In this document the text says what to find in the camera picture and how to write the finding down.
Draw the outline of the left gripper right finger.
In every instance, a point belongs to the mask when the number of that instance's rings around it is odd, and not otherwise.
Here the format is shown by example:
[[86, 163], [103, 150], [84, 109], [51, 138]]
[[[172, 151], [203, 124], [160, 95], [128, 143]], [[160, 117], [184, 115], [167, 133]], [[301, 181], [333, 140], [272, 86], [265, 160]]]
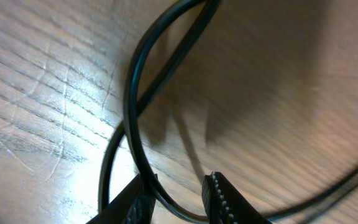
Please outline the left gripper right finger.
[[220, 172], [204, 176], [201, 197], [210, 224], [271, 224]]

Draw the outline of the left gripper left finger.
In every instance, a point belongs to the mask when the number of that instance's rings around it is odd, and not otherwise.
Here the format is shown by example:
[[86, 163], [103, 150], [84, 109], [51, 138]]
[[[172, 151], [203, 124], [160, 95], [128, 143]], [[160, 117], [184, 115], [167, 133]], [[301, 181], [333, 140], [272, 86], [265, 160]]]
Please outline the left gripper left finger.
[[151, 224], [156, 198], [144, 187], [140, 174], [86, 224]]

